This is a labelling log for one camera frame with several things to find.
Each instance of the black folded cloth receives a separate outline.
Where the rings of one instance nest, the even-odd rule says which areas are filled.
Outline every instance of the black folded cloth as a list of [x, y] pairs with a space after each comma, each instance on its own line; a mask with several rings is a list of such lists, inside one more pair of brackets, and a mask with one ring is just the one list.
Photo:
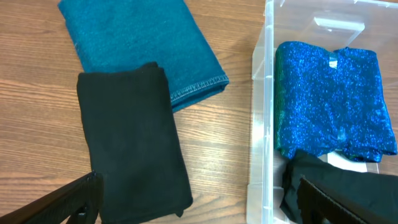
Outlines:
[[302, 177], [333, 189], [363, 210], [398, 223], [398, 177], [343, 170], [303, 151], [296, 152], [282, 176], [284, 198], [280, 208], [293, 222], [303, 223], [297, 205]]
[[141, 223], [192, 204], [164, 70], [81, 73], [77, 93], [91, 167], [104, 177], [103, 223]]

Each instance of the wooden surface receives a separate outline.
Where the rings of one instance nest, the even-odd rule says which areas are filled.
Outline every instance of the wooden surface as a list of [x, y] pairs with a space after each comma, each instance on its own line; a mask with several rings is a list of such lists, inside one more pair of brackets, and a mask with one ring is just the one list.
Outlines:
[[[0, 216], [90, 171], [76, 97], [82, 69], [57, 3], [0, 0]], [[244, 223], [251, 55], [265, 0], [186, 3], [231, 83], [175, 113], [194, 203], [182, 218], [154, 222]], [[398, 88], [390, 88], [386, 101], [397, 128]], [[398, 174], [397, 158], [384, 157], [380, 168]]]

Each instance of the plastic bin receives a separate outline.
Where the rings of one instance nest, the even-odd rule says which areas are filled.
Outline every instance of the plastic bin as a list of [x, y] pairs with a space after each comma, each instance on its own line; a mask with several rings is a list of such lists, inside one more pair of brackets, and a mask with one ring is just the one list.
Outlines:
[[[398, 71], [398, 4], [372, 0], [267, 0], [265, 17], [252, 58], [252, 148], [246, 220], [250, 224], [291, 223], [279, 209], [286, 161], [273, 150], [275, 51], [289, 40], [328, 50], [347, 46], [373, 50], [385, 86]], [[329, 156], [322, 159], [330, 162]], [[377, 164], [366, 164], [365, 169], [378, 172]]]

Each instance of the blue folded cloth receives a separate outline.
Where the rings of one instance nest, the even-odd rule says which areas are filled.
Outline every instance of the blue folded cloth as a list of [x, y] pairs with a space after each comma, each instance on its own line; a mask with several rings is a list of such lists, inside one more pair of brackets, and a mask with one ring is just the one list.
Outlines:
[[165, 69], [174, 112], [229, 83], [183, 0], [62, 0], [58, 7], [85, 72], [157, 62]]
[[274, 94], [274, 146], [285, 157], [297, 149], [363, 162], [397, 154], [375, 52], [285, 42], [275, 55]]

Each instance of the folded clothing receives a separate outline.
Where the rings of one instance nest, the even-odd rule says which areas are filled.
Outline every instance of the folded clothing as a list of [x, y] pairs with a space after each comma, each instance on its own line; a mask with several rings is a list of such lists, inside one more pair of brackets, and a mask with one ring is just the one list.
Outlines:
[[104, 177], [103, 223], [181, 216], [192, 194], [163, 69], [81, 73], [77, 93], [91, 167]]
[[62, 0], [58, 7], [85, 72], [155, 61], [167, 74], [173, 111], [229, 83], [183, 0]]
[[297, 149], [317, 157], [336, 150], [363, 162], [397, 154], [370, 50], [285, 42], [276, 52], [274, 94], [275, 148], [285, 157]]
[[302, 177], [333, 189], [340, 198], [369, 213], [398, 223], [398, 177], [343, 170], [301, 150], [287, 164], [282, 177], [284, 198], [280, 208], [293, 222], [303, 223], [297, 204], [297, 190]]

